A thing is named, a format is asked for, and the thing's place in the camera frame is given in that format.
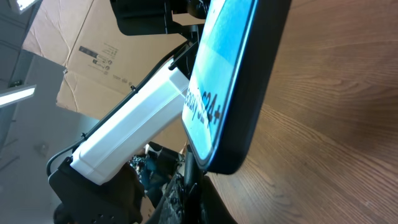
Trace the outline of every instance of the phone screen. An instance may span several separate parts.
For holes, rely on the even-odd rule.
[[[217,150],[256,4],[210,4],[182,113],[197,159],[207,160]]]

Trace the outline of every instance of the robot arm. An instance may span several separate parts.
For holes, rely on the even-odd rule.
[[[101,185],[181,116],[189,80],[170,59],[142,89],[73,153],[71,166]]]

